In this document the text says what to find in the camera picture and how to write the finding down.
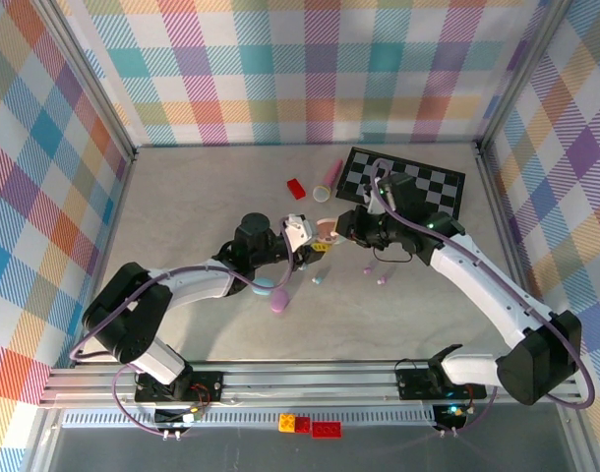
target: red toy block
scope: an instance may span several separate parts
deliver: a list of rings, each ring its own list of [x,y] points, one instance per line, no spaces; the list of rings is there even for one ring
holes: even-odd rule
[[[298,182],[298,179],[289,180],[287,182],[287,187],[296,200],[304,199],[307,196],[307,193],[302,188],[302,185],[300,185],[300,182]]]
[[[311,433],[311,418],[308,416],[296,416],[296,433],[308,435]]]
[[[311,437],[316,440],[338,440],[341,438],[341,423],[338,421],[314,421]]]

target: yellow lego brick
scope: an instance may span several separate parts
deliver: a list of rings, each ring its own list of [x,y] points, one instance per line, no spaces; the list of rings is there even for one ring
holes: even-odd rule
[[[311,247],[313,248],[314,251],[317,251],[319,253],[327,253],[328,251],[330,251],[332,244],[313,243],[313,244],[311,244]]]
[[[296,415],[281,414],[278,417],[278,430],[281,433],[295,433],[296,431]]]

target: plaid wall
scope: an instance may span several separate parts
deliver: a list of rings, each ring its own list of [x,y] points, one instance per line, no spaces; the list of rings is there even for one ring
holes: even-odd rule
[[[581,318],[599,397],[600,0],[575,0],[496,140],[497,180],[533,290]]]
[[[157,146],[471,141],[547,4],[59,1],[133,139]]]
[[[125,164],[30,0],[0,2],[0,471],[71,346]]]

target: black and white checkerboard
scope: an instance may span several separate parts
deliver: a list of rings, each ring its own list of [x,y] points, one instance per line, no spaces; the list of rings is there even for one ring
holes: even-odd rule
[[[416,178],[416,187],[427,193],[426,201],[430,210],[445,211],[455,219],[459,217],[461,194],[466,178],[463,173],[359,147],[350,150],[337,183],[335,196],[356,204],[363,204],[363,188],[370,183],[372,164],[379,157],[390,162],[390,172],[405,172]],[[378,175],[383,177],[383,169],[379,169]]]

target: white floor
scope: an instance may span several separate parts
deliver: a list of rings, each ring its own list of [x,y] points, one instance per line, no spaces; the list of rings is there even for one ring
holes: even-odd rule
[[[492,213],[470,145],[371,146],[371,149],[464,172],[460,222],[488,257],[507,270]],[[312,219],[354,204],[318,204],[313,186],[350,146],[180,147],[144,149],[134,169],[106,277],[129,261],[141,266],[192,265],[231,239],[241,217],[266,214],[272,224],[290,212]],[[309,196],[296,202],[286,181],[297,178]],[[386,256],[404,256],[390,248]],[[294,273],[282,316],[270,300],[244,290],[169,312],[160,337],[186,359],[394,359],[428,357],[461,342],[502,352],[504,344],[478,309],[418,260],[380,264],[352,243],[335,247],[307,272]],[[377,279],[394,270],[387,285]],[[278,279],[282,265],[258,275]],[[311,278],[328,272],[322,285]]]

